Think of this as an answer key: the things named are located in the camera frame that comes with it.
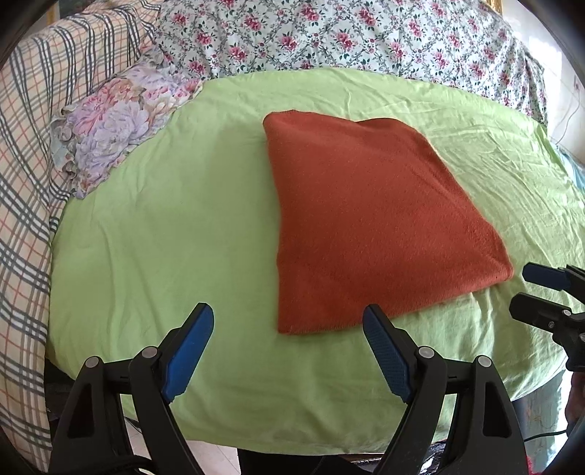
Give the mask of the orange knit sweater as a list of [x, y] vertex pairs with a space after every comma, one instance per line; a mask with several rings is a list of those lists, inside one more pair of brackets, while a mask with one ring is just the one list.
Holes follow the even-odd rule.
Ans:
[[280, 203], [278, 330], [395, 318], [510, 280], [507, 249], [429, 141], [395, 119], [263, 121]]

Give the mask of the floral white quilt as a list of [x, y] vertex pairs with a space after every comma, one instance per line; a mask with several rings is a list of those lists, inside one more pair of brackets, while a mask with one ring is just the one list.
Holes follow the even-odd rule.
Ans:
[[483, 1], [166, 1], [154, 42], [198, 80], [352, 68], [461, 89], [547, 122], [542, 66]]

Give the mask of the purple floral pillow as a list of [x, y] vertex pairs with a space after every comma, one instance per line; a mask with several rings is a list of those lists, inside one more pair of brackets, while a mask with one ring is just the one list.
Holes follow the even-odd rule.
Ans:
[[200, 89], [200, 80], [144, 58], [63, 107], [50, 123], [50, 154], [71, 194], [94, 191]]

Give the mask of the plaid blanket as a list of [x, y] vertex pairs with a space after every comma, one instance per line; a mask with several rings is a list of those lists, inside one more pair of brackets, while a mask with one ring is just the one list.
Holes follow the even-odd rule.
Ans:
[[45, 355], [52, 241], [71, 185], [50, 122], [132, 65], [154, 37], [158, 1], [95, 1], [16, 43], [1, 68], [1, 429], [49, 468]]

